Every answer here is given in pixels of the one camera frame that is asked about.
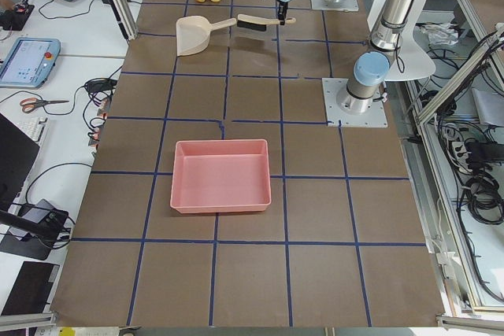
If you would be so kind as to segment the beige hand brush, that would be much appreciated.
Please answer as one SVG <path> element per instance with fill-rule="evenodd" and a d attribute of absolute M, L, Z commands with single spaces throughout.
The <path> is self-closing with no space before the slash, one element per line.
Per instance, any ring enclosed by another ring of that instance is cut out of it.
<path fill-rule="evenodd" d="M 237 15 L 237 26 L 239 28 L 247 28 L 254 31 L 266 31 L 269 25 L 294 24 L 295 22 L 296 19 L 294 17 L 287 18 L 286 20 L 279 20 L 264 17 L 256 17 L 247 14 Z"/>

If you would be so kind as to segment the beige plastic dustpan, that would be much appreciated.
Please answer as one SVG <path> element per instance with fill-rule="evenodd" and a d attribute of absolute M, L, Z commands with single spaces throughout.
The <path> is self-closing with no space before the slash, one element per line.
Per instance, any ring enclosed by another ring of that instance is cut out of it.
<path fill-rule="evenodd" d="M 176 22 L 177 56 L 188 56 L 202 52 L 208 45 L 212 31 L 235 26 L 237 20 L 230 18 L 210 23 L 203 16 L 182 17 Z"/>

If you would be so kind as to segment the black laptop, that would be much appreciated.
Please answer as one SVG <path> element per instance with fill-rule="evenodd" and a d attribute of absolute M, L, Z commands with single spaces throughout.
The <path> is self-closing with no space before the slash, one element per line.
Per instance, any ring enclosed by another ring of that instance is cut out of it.
<path fill-rule="evenodd" d="M 8 211 L 21 192 L 39 152 L 39 145 L 1 115 L 1 210 Z"/>

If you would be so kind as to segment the lower blue teach pendant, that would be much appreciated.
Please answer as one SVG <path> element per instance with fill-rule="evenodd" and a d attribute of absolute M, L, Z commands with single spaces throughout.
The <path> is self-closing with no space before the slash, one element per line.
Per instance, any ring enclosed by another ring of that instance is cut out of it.
<path fill-rule="evenodd" d="M 1 87 L 35 89 L 42 86 L 60 51 L 58 39 L 17 38 L 1 66 Z"/>

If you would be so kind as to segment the white keyboard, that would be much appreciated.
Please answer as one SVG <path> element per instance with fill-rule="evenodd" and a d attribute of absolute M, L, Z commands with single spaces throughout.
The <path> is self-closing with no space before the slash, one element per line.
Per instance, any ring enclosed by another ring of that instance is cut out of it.
<path fill-rule="evenodd" d="M 40 145 L 45 138 L 48 121 L 47 117 L 36 116 L 19 120 L 16 122 L 16 125 L 31 140 Z"/>

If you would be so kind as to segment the orange handled scissors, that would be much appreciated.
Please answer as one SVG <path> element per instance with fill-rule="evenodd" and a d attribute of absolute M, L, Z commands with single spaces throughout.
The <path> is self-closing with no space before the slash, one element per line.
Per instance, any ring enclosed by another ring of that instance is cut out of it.
<path fill-rule="evenodd" d="M 38 98 L 25 98 L 20 101 L 19 105 L 24 113 L 32 113 L 36 109 L 43 108 L 47 105 L 64 104 L 68 100 L 43 100 Z"/>

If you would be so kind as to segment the white chair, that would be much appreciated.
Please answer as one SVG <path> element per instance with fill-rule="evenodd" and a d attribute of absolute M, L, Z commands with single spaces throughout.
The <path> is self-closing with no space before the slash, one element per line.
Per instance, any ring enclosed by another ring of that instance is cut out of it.
<path fill-rule="evenodd" d="M 372 29 L 380 11 L 386 0 L 373 0 L 369 15 L 367 18 L 369 29 Z M 398 56 L 404 63 L 404 72 L 401 73 L 397 62 L 391 65 L 387 74 L 386 81 L 407 81 L 423 79 L 435 72 L 435 63 L 427 53 L 417 44 L 413 37 L 413 30 L 416 26 L 426 0 L 414 0 L 413 7 L 409 12 L 406 26 L 402 30 L 400 51 Z"/>

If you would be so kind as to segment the pink plastic bin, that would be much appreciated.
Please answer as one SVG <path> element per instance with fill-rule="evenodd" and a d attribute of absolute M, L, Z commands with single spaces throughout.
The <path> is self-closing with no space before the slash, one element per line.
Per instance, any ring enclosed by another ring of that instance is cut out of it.
<path fill-rule="evenodd" d="M 261 212 L 271 202 L 266 140 L 176 143 L 170 206 L 179 213 Z"/>

